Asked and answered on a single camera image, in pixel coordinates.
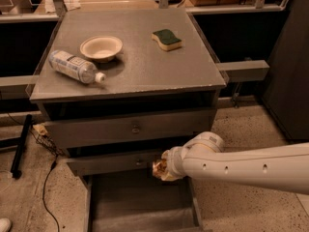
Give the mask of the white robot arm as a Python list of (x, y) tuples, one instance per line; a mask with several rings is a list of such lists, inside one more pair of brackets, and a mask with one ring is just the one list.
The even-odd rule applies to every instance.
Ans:
[(309, 143), (226, 153), (213, 132), (202, 132), (163, 153), (161, 179), (214, 179), (265, 189), (309, 194)]

